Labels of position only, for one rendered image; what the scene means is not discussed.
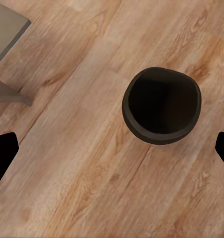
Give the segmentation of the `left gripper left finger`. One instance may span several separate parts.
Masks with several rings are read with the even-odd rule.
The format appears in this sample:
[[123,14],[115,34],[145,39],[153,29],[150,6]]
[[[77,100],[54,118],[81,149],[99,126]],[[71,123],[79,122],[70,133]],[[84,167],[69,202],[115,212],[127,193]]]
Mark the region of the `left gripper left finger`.
[[18,151],[18,140],[14,132],[0,135],[0,180]]

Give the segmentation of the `cauldron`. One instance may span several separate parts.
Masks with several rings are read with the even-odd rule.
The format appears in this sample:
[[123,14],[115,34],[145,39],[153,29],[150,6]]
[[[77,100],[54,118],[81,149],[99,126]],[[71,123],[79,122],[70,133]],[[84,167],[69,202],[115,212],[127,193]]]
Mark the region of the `cauldron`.
[[185,138],[196,126],[201,91],[190,76],[161,67],[139,72],[122,99],[127,128],[143,141],[166,145]]

